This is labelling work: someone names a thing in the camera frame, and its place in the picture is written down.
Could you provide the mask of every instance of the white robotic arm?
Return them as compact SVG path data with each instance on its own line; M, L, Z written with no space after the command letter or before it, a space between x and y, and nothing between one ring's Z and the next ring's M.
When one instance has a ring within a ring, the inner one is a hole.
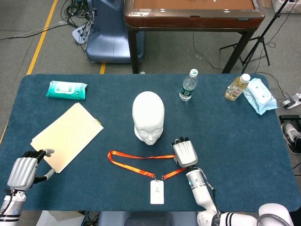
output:
M259 208L258 219L239 213L221 214L212 201L206 183L213 192L215 192L214 188L207 182L203 171L196 167L198 157L191 141L188 137L185 139L180 137L172 143L172 147L176 155L176 163L187 170L186 177L196 203L206 209L198 213L199 226L293 226L288 210L275 203L262 205Z
M17 226L22 207L26 201L25 191L33 184L48 180L54 173L51 169L46 175L36 177L37 166L44 156L50 157L53 149L43 149L38 152L26 152L15 161L8 179L10 189L6 190L0 210L0 226Z

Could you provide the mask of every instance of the yellow floor line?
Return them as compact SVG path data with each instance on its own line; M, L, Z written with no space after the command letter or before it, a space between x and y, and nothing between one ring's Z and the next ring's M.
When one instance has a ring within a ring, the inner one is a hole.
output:
M3 137L4 137L4 134L5 134L5 131L6 131L6 127L7 127L7 126L8 126L8 122L6 123L6 126L4 127L2 136L1 136L1 138L0 138L0 145L1 145L2 139L3 139Z
M47 21L46 21L46 24L45 24L45 26L44 26L44 30L46 29L46 27L49 27L49 25L50 25L50 21L51 21L51 18L52 18L53 13L54 13L54 11L55 11L55 7L56 7L56 4L57 4L57 1L58 1L58 0L54 0L54 2L53 2L53 4L52 4L51 10L50 10L50 12L49 12L49 15L48 15L48 18L47 18ZM44 38L45 38L45 36L46 36L46 33L47 33L47 32L43 32L42 35L41 35L41 37L40 37L38 46L37 46L37 48L36 48L36 51L34 52L34 55L33 55L33 58L32 58L32 62L31 62L30 65L29 65L29 68L28 68L28 71L27 71L27 74L26 74L26 75L31 74L32 71L33 71L34 65L35 65L35 63L36 63L36 61L37 61L38 55L39 55L40 50L41 50L41 47L42 47L42 45L43 45L43 41L44 41Z
M100 74L104 74L105 72L105 63L102 63L102 66L100 67Z

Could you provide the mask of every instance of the white badge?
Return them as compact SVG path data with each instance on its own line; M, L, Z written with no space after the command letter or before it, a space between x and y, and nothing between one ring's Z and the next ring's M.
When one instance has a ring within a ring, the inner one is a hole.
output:
M164 183L163 180L152 180L150 182L150 203L164 204Z

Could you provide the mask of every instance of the gray carpet floor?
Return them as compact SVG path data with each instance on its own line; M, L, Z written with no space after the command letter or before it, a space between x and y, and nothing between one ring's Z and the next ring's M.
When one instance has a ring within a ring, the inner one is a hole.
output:
M0 3L0 39L20 35L43 28L47 20L52 1L47 0L2 0ZM61 21L60 10L64 0L59 0L55 8L51 24ZM256 36L261 34L271 18L274 10L266 9L267 16ZM277 32L287 14L283 14L266 35L266 40ZM291 14L277 36L273 39L277 46L269 48L271 66L262 59L258 72L267 72L279 80L281 88L295 93L301 85L301 15ZM99 73L100 64L87 60L80 46L75 44L69 26L60 27L47 32L44 43L37 58L32 73ZM239 40L237 33L195 33L196 49L204 54L218 68L226 64L232 49L219 51L223 47ZM39 42L40 35L26 39L14 39L0 42L0 134L4 131L9 119L12 105L20 80L26 75L33 54ZM252 48L250 43L245 56ZM255 57L260 55L260 46ZM251 63L246 72L254 73L258 61ZM194 51L192 32L148 32L146 34L146 55L141 64L141 71L146 73L188 73L191 68L197 68L200 73L220 73L221 69L213 69L204 58ZM241 72L241 63L237 62L233 73ZM130 64L107 64L105 73L131 73ZM277 81L266 75L271 88L278 88ZM279 90L274 90L276 98L283 98ZM279 114L301 114L301 106L292 110L277 109ZM301 156L290 153L292 165L301 162ZM301 174L301 167L295 169ZM296 178L301 190L301 178ZM21 226L35 225L40 211L24 211L21 216Z

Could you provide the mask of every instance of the water bottle cap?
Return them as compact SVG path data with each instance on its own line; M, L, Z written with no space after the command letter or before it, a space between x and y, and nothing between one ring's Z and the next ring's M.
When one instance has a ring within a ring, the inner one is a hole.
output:
M198 75L197 69L191 69L189 75L190 75L190 77L192 77L192 78L197 77L197 75Z

